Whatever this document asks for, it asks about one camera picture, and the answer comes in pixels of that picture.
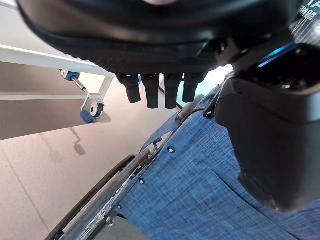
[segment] rivet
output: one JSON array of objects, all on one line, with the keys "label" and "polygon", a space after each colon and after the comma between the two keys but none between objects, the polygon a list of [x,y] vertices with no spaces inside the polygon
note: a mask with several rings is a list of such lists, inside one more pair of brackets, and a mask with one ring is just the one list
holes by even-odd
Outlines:
[{"label": "rivet", "polygon": [[174,154],[176,152],[176,150],[172,146],[170,146],[170,147],[168,147],[168,152],[171,154]]}]

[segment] wheelchair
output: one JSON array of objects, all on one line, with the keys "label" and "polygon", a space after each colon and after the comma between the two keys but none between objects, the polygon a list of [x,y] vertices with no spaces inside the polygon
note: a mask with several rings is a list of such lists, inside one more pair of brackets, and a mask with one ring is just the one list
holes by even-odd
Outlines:
[{"label": "wheelchair", "polygon": [[[105,225],[112,227],[114,224],[113,219],[119,215],[117,211],[122,209],[121,200],[133,185],[145,184],[142,178],[144,172],[157,160],[159,153],[165,148],[168,140],[189,116],[196,112],[203,112],[204,108],[197,107],[197,105],[204,97],[203,95],[198,95],[192,103],[189,103],[180,112],[174,114],[164,124],[164,129],[162,129],[163,127],[160,128],[150,137],[139,154],[129,155],[120,161],[79,201],[45,240],[94,239]],[[169,135],[166,139],[162,139],[162,136],[166,134]],[[167,151],[171,154],[174,153],[174,149],[170,147]],[[98,197],[93,202],[90,202],[97,194]],[[80,213],[81,217],[72,222]],[[64,233],[64,229],[71,222],[71,227]]]},{"label": "wheelchair", "polygon": [[140,75],[150,109],[159,106],[160,74],[173,109],[182,81],[192,103],[208,71],[234,69],[108,173],[47,240],[93,239],[117,214],[152,239],[320,236],[320,1],[17,2],[38,37],[115,73],[131,103],[141,100]]}]

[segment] floor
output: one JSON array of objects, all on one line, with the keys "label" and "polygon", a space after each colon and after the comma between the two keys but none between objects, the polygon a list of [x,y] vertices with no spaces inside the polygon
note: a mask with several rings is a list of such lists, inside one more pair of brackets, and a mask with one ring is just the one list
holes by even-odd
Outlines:
[{"label": "floor", "polygon": [[[13,89],[17,86],[11,78]],[[30,89],[37,87],[31,86],[26,77],[25,84]],[[77,122],[81,119],[73,107],[79,105],[72,100],[0,102],[0,110],[5,112],[5,117],[0,116],[0,138],[4,139],[0,141],[1,240],[43,240],[111,168],[137,153],[145,140],[178,111],[164,108],[161,93],[159,108],[147,109],[143,88],[142,101],[130,104],[124,86],[113,81],[101,122],[90,125]],[[146,239],[121,218],[104,231],[99,240]]]}]

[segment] metal rod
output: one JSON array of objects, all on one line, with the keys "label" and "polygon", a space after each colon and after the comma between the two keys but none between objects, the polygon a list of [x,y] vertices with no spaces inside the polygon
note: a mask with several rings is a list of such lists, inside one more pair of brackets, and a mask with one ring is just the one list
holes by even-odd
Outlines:
[{"label": "metal rod", "polygon": [[86,87],[79,81],[76,77],[71,77],[71,80],[86,94],[86,98],[81,106],[81,111],[85,109],[85,106],[90,98],[90,93],[87,91]]}]

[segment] black plastic housing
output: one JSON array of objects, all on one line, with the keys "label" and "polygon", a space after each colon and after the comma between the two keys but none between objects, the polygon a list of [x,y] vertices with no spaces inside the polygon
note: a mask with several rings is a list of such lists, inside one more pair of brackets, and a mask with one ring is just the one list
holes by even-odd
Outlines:
[{"label": "black plastic housing", "polygon": [[274,89],[233,77],[215,118],[229,132],[240,182],[259,202],[293,212],[320,198],[320,84]]}]

